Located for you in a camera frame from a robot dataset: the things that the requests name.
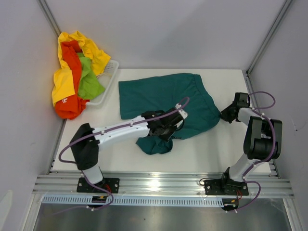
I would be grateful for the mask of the teal green shorts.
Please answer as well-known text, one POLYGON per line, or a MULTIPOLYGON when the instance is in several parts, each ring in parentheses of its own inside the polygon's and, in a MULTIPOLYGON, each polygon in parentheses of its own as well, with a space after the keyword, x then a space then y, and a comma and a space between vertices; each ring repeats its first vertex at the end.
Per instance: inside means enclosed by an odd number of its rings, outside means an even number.
POLYGON ((136 144, 148 154, 165 154, 172 150, 173 140, 185 140, 212 129, 220 120, 220 112, 206 91, 198 74, 180 73, 120 81, 120 117, 133 119, 146 111, 167 111, 184 97, 189 103, 184 107, 188 117, 183 128, 176 131, 168 141, 157 136, 139 138, 136 144))

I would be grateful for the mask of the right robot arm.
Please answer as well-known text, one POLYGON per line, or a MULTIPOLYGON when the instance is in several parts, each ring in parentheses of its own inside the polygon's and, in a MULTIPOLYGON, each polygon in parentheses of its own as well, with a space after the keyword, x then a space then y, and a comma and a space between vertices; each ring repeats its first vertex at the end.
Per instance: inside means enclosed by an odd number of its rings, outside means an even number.
POLYGON ((244 188, 246 177, 259 165, 280 156, 282 148, 282 121, 270 119, 250 106, 250 95, 235 93, 234 100, 220 112, 222 120, 247 125, 243 155, 222 174, 220 190, 231 194, 244 188))

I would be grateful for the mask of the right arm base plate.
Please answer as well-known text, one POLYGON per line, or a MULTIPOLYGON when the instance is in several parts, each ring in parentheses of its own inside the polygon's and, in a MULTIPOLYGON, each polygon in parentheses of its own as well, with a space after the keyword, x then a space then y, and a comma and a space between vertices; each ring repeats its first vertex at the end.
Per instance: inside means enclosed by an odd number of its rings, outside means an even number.
POLYGON ((205 180, 205 194, 206 195, 230 195, 237 196, 240 192, 243 196, 248 196, 249 191, 247 184, 234 180, 205 180))

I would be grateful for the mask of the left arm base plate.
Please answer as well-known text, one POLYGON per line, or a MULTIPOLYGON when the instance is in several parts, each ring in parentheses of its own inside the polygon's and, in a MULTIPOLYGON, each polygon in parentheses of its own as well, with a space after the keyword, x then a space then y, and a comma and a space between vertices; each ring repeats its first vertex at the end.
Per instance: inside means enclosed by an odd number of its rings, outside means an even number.
MULTIPOLYGON (((102 181, 95 184, 97 187, 105 189, 111 193, 118 193, 120 179, 119 178, 104 178, 102 181)), ((103 193, 103 191, 90 186, 85 178, 79 178, 77 184, 77 192, 79 193, 103 193)))

